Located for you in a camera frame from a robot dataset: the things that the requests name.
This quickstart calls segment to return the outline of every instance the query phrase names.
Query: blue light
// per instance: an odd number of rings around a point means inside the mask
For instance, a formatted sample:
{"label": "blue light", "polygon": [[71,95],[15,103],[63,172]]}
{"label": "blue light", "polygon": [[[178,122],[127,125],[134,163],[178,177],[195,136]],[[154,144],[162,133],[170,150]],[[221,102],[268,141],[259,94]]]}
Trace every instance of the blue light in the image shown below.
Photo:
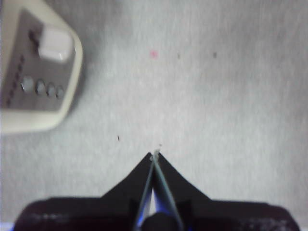
{"label": "blue light", "polygon": [[165,204],[156,196],[155,192],[154,192],[154,198],[155,198],[156,212],[162,212],[167,215],[170,215],[170,211],[167,209]]}

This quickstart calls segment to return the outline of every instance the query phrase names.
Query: button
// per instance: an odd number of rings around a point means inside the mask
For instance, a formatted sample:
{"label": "button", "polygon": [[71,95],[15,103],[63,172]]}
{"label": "button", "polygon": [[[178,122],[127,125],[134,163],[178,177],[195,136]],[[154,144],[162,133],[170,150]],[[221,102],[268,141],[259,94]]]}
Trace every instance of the button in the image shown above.
{"label": "button", "polygon": [[30,93],[34,87],[33,78],[31,76],[25,76],[20,85],[25,93]]}
{"label": "button", "polygon": [[57,87],[57,98],[62,99],[64,96],[64,90],[61,86]]}
{"label": "button", "polygon": [[74,41],[68,30],[45,25],[39,39],[40,58],[64,64],[71,57]]}
{"label": "button", "polygon": [[37,81],[36,86],[35,86],[35,92],[38,95],[42,95],[43,93],[45,93],[45,83],[42,79],[39,79]]}
{"label": "button", "polygon": [[56,95],[56,88],[54,87],[53,83],[48,84],[46,93],[49,97],[53,97]]}

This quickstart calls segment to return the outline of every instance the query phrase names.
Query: small round button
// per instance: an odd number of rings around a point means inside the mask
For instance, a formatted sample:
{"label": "small round button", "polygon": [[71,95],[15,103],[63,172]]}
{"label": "small round button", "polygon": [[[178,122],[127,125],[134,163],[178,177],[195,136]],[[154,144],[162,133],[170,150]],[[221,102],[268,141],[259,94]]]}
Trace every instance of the small round button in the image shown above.
{"label": "small round button", "polygon": [[57,87],[57,98],[58,99],[62,99],[63,98],[63,96],[64,96],[64,90],[63,90],[63,88],[61,87],[61,86],[58,86]]}
{"label": "small round button", "polygon": [[31,76],[25,76],[20,85],[25,93],[30,93],[34,87],[33,78]]}
{"label": "small round button", "polygon": [[45,92],[45,83],[42,79],[39,79],[35,86],[35,92],[38,95],[42,95]]}
{"label": "small round button", "polygon": [[46,93],[49,97],[53,97],[56,95],[56,88],[54,87],[53,83],[48,84]]}

